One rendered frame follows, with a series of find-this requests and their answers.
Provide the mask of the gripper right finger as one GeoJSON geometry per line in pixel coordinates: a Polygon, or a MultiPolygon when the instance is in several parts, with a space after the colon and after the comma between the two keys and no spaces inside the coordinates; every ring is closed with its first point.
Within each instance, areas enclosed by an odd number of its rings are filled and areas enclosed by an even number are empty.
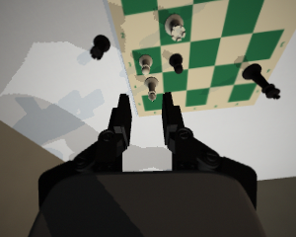
{"type": "Polygon", "coordinates": [[[163,94],[162,123],[165,145],[172,152],[172,171],[207,170],[229,175],[243,186],[257,211],[256,171],[248,165],[220,156],[193,137],[191,129],[184,125],[180,106],[174,106],[171,92],[163,94]]]}

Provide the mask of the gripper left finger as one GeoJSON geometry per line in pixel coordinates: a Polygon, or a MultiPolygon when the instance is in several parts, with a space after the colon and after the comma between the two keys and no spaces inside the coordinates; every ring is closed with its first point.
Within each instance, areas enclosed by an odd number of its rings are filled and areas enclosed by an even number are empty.
{"type": "Polygon", "coordinates": [[[108,129],[99,134],[98,140],[72,161],[64,162],[40,175],[38,207],[41,207],[51,188],[67,177],[93,171],[122,172],[122,153],[127,150],[130,143],[131,123],[129,96],[120,94],[117,108],[111,110],[108,129]]]}

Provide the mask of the white rook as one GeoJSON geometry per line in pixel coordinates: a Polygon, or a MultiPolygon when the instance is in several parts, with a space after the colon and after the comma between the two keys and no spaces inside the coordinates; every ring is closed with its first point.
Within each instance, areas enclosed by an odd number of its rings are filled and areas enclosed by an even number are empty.
{"type": "Polygon", "coordinates": [[[165,22],[165,30],[173,40],[180,41],[185,37],[184,21],[178,14],[170,15],[165,22]]]}

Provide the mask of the green and cream chessboard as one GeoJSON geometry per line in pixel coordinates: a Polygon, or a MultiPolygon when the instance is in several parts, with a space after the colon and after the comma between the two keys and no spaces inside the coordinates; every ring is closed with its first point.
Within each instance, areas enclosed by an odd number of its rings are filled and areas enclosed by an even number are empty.
{"type": "Polygon", "coordinates": [[[162,114],[163,94],[171,92],[181,112],[252,106],[261,93],[243,71],[261,66],[267,81],[296,30],[296,0],[108,0],[117,39],[140,117],[162,114]],[[165,30],[172,14],[184,21],[185,37],[165,30]],[[170,57],[183,58],[177,74],[170,57]],[[153,63],[144,75],[139,58],[153,63]],[[156,99],[145,80],[155,77],[156,99]]]}

